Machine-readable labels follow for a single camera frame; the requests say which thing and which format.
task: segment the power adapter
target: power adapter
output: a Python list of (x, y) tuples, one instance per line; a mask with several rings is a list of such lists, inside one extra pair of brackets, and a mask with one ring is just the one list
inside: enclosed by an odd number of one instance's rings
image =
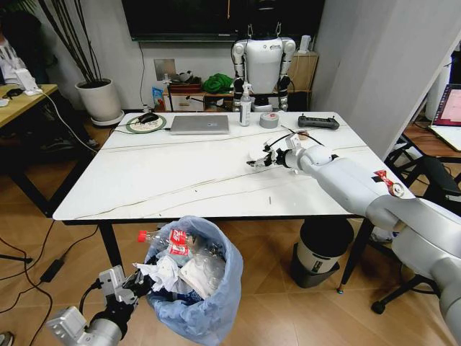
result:
[(40, 281), (44, 283), (50, 283), (53, 278), (58, 274), (59, 270), (64, 265), (64, 259), (55, 259), (53, 263), (48, 267), (48, 269), (43, 273), (43, 275), (40, 277)]

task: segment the mouse pad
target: mouse pad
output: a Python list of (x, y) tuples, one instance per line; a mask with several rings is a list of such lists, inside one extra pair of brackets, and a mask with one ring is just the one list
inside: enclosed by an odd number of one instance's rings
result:
[(166, 119), (161, 115), (158, 116), (157, 120), (150, 121), (149, 123), (141, 124), (135, 117), (128, 121), (127, 130), (131, 133), (149, 133), (162, 129), (166, 124)]

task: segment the remote controller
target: remote controller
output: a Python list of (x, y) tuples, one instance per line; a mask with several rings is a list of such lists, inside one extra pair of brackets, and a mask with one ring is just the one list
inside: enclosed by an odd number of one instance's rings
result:
[(323, 119), (321, 117), (305, 117), (304, 115), (297, 119), (297, 125), (300, 128), (330, 128), (331, 130), (337, 130), (339, 127), (339, 123), (334, 120), (334, 117)]

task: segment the silver laptop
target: silver laptop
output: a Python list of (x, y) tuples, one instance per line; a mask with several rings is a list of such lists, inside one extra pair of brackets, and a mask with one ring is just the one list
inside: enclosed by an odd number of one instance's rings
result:
[(429, 126), (449, 146), (461, 151), (461, 84), (448, 84)]
[(212, 135), (229, 133), (227, 115), (183, 115), (173, 119), (172, 135)]

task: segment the television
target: television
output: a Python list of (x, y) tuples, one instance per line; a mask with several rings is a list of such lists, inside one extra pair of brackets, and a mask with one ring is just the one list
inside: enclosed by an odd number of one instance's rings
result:
[[(215, 41), (246, 38), (258, 0), (122, 0), (132, 40), (147, 42)], [(282, 23), (280, 36), (314, 36), (325, 0), (269, 0)]]

